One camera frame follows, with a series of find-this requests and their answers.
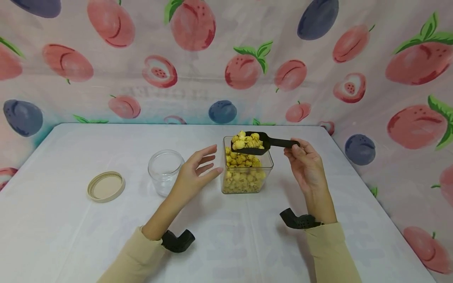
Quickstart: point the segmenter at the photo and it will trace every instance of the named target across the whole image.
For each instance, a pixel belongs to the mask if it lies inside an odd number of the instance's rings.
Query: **blue plum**
[[[220,100],[211,105],[208,114],[209,118],[217,124],[226,124],[236,118],[237,109],[231,101]]]
[[[43,18],[55,18],[61,12],[60,0],[11,0],[25,11]]]
[[[3,104],[3,113],[11,128],[23,137],[37,133],[43,126],[43,113],[35,104],[8,100]]]
[[[324,36],[337,19],[338,6],[338,0],[313,0],[299,21],[297,35],[305,40]]]
[[[367,136],[355,134],[347,139],[344,152],[352,163],[363,166],[370,164],[376,157],[376,146]]]

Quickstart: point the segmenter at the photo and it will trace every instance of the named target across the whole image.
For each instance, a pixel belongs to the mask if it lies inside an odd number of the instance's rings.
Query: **scoop handle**
[[[269,142],[270,142],[270,145],[280,146],[281,148],[287,148],[287,149],[290,149],[295,144],[297,144],[297,146],[300,146],[299,142],[297,142],[295,140],[288,140],[288,139],[269,138]]]

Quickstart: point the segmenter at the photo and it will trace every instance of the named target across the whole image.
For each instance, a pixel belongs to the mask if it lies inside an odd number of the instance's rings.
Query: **beige sleeve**
[[[159,264],[166,249],[162,240],[150,241],[138,227],[98,283],[143,283]]]
[[[305,230],[318,283],[361,283],[340,223]]]

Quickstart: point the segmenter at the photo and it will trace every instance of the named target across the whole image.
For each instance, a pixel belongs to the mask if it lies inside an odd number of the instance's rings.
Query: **table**
[[[341,150],[321,127],[233,125],[62,124],[53,129],[0,193],[2,282],[95,282],[134,228],[143,225],[163,198],[147,172],[157,151],[174,149],[185,160],[240,130],[271,137],[298,136],[324,160],[338,220],[363,282],[434,283]],[[287,228],[279,213],[306,207],[282,148],[258,194],[224,195],[221,179],[210,183],[181,212],[170,230],[197,238],[171,254],[149,282],[314,282],[304,232]],[[90,180],[117,171],[126,189],[115,200],[86,196]]]

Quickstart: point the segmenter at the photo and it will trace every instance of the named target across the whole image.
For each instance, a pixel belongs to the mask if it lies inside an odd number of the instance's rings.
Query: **square plastic container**
[[[269,151],[263,155],[256,155],[261,162],[261,167],[236,167],[227,166],[226,147],[231,147],[233,137],[223,138],[223,171],[222,192],[224,194],[254,193],[260,192],[267,177],[269,176],[274,162]]]

